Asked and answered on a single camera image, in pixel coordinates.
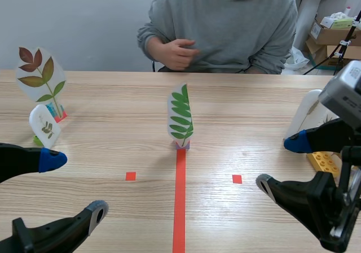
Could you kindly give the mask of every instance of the sleeve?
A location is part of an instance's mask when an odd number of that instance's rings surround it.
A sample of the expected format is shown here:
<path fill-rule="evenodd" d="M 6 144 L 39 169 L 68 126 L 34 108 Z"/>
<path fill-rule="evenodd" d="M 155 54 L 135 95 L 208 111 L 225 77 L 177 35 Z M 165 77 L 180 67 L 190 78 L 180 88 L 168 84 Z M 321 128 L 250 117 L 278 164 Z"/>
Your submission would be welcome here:
<path fill-rule="evenodd" d="M 144 54 L 153 60 L 147 50 L 148 41 L 152 37 L 158 37 L 163 43 L 175 40 L 173 24 L 173 13 L 171 10 L 171 0 L 154 0 L 149 11 L 150 23 L 138 30 L 138 46 Z"/>
<path fill-rule="evenodd" d="M 281 74 L 284 63 L 290 57 L 296 34 L 297 9 L 288 10 L 270 40 L 255 55 L 250 57 L 251 68 L 266 74 Z"/>

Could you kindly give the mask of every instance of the brown leaf card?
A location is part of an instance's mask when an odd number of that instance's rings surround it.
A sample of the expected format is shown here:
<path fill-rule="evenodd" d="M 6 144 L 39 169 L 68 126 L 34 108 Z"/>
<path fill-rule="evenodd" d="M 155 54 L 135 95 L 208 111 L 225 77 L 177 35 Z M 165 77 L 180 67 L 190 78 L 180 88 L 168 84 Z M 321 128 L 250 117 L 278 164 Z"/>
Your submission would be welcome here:
<path fill-rule="evenodd" d="M 62 118 L 63 111 L 57 98 L 64 90 L 67 78 L 61 66 L 45 49 L 19 48 L 20 63 L 16 68 L 17 84 L 31 100 L 53 103 L 56 114 Z"/>

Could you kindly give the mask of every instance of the plastic bag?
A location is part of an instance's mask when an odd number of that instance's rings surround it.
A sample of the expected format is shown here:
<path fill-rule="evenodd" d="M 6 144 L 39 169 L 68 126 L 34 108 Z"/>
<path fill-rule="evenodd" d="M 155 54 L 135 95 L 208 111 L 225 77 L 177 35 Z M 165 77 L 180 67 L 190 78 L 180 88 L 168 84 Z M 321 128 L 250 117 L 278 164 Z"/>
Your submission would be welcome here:
<path fill-rule="evenodd" d="M 295 47 L 292 47 L 291 56 L 287 59 L 284 67 L 296 71 L 307 65 L 309 60 L 303 56 L 301 51 Z"/>

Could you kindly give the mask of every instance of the wooden table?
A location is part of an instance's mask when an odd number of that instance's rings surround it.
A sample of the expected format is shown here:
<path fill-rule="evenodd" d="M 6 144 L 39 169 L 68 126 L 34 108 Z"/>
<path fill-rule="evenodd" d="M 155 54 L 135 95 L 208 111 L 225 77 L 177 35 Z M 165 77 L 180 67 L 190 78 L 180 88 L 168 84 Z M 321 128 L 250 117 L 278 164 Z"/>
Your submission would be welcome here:
<path fill-rule="evenodd" d="M 283 149 L 296 109 L 327 76 L 68 72 L 61 96 L 68 117 L 55 150 L 68 163 L 57 171 L 0 185 L 0 239 L 11 220 L 28 227 L 74 216 L 90 202 L 110 211 L 77 250 L 170 253 L 173 241 L 174 145 L 166 99 L 188 83 L 195 135 L 187 154 L 186 251 L 197 253 L 325 252 L 296 219 L 261 192 L 256 177 L 311 180 L 305 155 Z M 35 103 L 0 73 L 0 141 L 34 146 L 28 117 Z M 137 172 L 136 182 L 125 181 Z M 243 184 L 233 184 L 240 174 Z M 359 252 L 357 224 L 349 253 Z"/>

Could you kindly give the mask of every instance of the green leaf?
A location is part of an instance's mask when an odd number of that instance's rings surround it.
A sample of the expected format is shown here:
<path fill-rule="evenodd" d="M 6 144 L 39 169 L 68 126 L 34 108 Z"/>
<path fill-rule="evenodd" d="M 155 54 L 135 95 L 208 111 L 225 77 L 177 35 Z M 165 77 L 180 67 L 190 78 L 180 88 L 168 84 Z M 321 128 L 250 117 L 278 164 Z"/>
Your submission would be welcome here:
<path fill-rule="evenodd" d="M 48 101 L 49 99 L 52 99 L 52 95 L 47 94 L 47 95 L 42 96 L 36 102 L 45 102 L 45 101 Z"/>
<path fill-rule="evenodd" d="M 189 132 L 186 134 L 186 136 L 184 137 L 185 139 L 187 139 L 188 137 L 190 137 L 193 134 L 193 132 Z"/>
<path fill-rule="evenodd" d="M 192 121 L 192 123 L 191 123 L 191 125 L 190 125 L 190 127 L 188 128 L 188 130 L 187 131 L 189 131 L 189 132 L 193 132 L 193 121 Z"/>
<path fill-rule="evenodd" d="M 181 133 L 170 133 L 172 136 L 174 136 L 176 139 L 184 139 L 184 134 Z"/>
<path fill-rule="evenodd" d="M 19 68 L 21 68 L 23 71 L 26 71 L 26 72 L 33 72 L 33 71 L 35 71 L 37 66 L 34 65 L 34 64 L 25 64 L 25 65 L 22 65 Z"/>
<path fill-rule="evenodd" d="M 188 90 L 187 90 L 187 85 L 186 84 L 183 85 L 183 87 L 182 87 L 182 94 L 185 97 L 186 102 L 189 103 L 190 101 L 189 101 L 189 98 L 188 98 Z"/>
<path fill-rule="evenodd" d="M 191 123 L 188 120 L 186 120 L 182 117 L 171 116 L 170 118 L 181 125 L 191 125 Z"/>
<path fill-rule="evenodd" d="M 184 103 L 187 102 L 186 98 L 179 93 L 173 92 L 171 95 L 173 96 L 173 98 L 175 98 L 176 100 L 178 100 L 180 102 L 184 102 Z"/>
<path fill-rule="evenodd" d="M 18 80 L 22 82 L 24 85 L 30 86 L 32 88 L 38 88 L 43 84 L 45 84 L 43 79 L 37 76 L 23 77 L 23 78 L 19 78 Z"/>
<path fill-rule="evenodd" d="M 31 64 L 33 63 L 33 55 L 28 49 L 20 47 L 19 48 L 19 56 L 20 56 L 20 59 L 22 61 L 24 61 L 25 63 L 31 63 Z"/>
<path fill-rule="evenodd" d="M 178 115 L 184 116 L 184 117 L 192 117 L 191 113 L 189 113 L 186 110 L 180 109 L 180 108 L 172 108 L 174 112 L 176 112 Z"/>
<path fill-rule="evenodd" d="M 54 96 L 56 96 L 64 87 L 66 81 L 60 82 L 54 89 Z"/>
<path fill-rule="evenodd" d="M 173 130 L 176 130 L 179 133 L 185 133 L 187 131 L 187 129 L 185 127 L 182 126 L 178 126 L 178 125 L 169 125 Z"/>
<path fill-rule="evenodd" d="M 177 106 L 178 108 L 181 108 L 183 110 L 190 110 L 190 107 L 189 105 L 183 103 L 183 102 L 178 102 L 178 101 L 171 101 L 171 103 L 174 105 L 174 106 Z"/>
<path fill-rule="evenodd" d="M 43 68 L 43 79 L 44 82 L 49 82 L 52 78 L 52 74 L 54 73 L 54 62 L 52 61 L 52 57 L 45 63 Z"/>

